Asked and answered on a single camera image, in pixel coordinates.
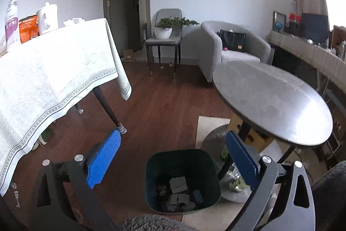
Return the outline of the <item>dark green trash bin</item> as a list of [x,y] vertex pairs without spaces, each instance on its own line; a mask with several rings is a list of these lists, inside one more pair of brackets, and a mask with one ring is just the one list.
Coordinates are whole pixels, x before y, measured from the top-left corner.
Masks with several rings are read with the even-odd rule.
[[199,190],[188,181],[197,180],[191,162],[195,160],[194,149],[159,152],[146,164],[146,203],[157,213],[183,215],[203,203]]

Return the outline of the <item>black table leg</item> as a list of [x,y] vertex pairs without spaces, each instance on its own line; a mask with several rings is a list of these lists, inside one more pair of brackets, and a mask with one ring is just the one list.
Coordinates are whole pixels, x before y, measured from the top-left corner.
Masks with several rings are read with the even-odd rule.
[[117,130],[121,133],[121,135],[126,134],[127,129],[125,128],[125,126],[121,122],[119,122],[119,120],[115,116],[115,113],[113,112],[110,105],[108,104],[108,101],[105,98],[100,87],[99,86],[95,87],[93,89],[93,93],[96,96],[96,99],[99,101],[99,103],[103,107],[103,109],[105,110],[105,112],[107,113],[107,115],[111,118],[112,122],[115,124],[115,126],[117,127]]

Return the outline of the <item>round grey coffee table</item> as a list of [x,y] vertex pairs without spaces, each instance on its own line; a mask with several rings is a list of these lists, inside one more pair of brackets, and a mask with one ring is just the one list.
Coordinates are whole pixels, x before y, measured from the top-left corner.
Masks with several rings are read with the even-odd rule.
[[251,129],[289,144],[284,162],[297,147],[318,147],[333,131],[324,99],[305,81],[259,62],[231,61],[213,72],[213,84],[242,121],[239,136]]

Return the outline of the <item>white patterned tablecloth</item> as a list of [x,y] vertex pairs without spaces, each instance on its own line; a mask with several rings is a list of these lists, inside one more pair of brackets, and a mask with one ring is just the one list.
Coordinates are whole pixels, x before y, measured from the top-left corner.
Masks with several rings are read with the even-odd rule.
[[1,194],[42,132],[95,87],[132,88],[106,19],[62,27],[1,57]]

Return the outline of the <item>small cardboard box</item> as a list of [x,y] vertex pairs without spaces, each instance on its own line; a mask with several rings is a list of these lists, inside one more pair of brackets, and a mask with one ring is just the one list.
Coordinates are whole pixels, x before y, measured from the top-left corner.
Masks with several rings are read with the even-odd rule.
[[123,50],[123,59],[124,60],[135,60],[133,50],[132,49]]

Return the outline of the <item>black handbag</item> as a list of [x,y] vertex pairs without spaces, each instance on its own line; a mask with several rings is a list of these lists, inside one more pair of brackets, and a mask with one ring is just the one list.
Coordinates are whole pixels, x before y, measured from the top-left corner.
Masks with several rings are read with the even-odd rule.
[[220,30],[219,37],[222,41],[222,49],[230,51],[245,52],[246,34]]

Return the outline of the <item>grey marble tv cabinet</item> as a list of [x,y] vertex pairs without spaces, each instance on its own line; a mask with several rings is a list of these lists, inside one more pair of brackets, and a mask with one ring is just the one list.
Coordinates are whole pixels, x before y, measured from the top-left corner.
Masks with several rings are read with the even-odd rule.
[[308,43],[299,37],[271,31],[269,42],[302,59],[345,93],[345,62],[326,49]]

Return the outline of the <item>grey dining chair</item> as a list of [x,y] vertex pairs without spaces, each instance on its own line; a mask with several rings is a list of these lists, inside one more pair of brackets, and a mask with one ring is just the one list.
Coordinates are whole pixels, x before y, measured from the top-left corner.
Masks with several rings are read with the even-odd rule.
[[144,41],[150,76],[152,76],[151,63],[154,62],[152,48],[157,47],[161,67],[161,47],[168,46],[174,48],[174,78],[176,78],[177,66],[181,64],[182,26],[174,26],[174,20],[181,19],[182,11],[178,8],[160,9],[157,12],[154,33],[151,38]]

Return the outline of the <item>framed globe picture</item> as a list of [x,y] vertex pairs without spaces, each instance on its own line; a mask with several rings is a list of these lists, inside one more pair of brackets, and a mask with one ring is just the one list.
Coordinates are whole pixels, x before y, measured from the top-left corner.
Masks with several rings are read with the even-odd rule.
[[286,26],[286,15],[280,12],[273,12],[273,24],[272,29],[276,32],[282,33]]

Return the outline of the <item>potted green plant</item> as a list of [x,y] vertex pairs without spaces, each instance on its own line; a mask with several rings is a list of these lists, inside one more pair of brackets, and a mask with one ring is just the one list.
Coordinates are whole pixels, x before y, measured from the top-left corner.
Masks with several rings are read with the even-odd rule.
[[195,26],[199,23],[195,20],[189,20],[186,18],[179,17],[168,17],[161,18],[154,27],[154,35],[157,39],[164,40],[168,39],[173,32],[175,27],[184,27],[184,26]]

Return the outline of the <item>black monitor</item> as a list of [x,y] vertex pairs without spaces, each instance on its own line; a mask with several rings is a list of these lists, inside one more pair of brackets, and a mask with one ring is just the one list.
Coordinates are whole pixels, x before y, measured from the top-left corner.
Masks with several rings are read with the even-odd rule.
[[311,39],[314,43],[325,42],[328,35],[328,16],[313,13],[303,13],[299,27],[299,36]]

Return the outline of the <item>orange snack bag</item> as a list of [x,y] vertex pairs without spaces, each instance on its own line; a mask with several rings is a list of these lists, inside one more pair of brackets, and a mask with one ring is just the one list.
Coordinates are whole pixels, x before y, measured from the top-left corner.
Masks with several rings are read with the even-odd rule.
[[22,44],[39,36],[37,15],[28,16],[19,21],[19,34]]

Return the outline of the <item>white kettle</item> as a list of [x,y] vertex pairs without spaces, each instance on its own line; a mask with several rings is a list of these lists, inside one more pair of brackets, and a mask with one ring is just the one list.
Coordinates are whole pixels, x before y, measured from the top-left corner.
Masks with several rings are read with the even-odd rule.
[[58,4],[46,2],[36,13],[40,35],[59,28]]

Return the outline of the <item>white purple bottle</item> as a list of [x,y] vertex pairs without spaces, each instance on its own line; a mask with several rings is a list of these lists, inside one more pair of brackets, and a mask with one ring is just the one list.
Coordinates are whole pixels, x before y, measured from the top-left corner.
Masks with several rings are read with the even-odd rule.
[[10,52],[21,45],[17,0],[9,1],[5,16],[6,51]]

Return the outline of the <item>dark door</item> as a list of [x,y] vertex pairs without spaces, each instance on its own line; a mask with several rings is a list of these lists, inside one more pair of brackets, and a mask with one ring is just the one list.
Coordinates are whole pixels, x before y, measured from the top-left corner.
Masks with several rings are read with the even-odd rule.
[[[144,41],[150,29],[150,0],[103,0],[118,53],[123,61],[144,61]],[[124,60],[123,50],[132,49],[135,60]]]

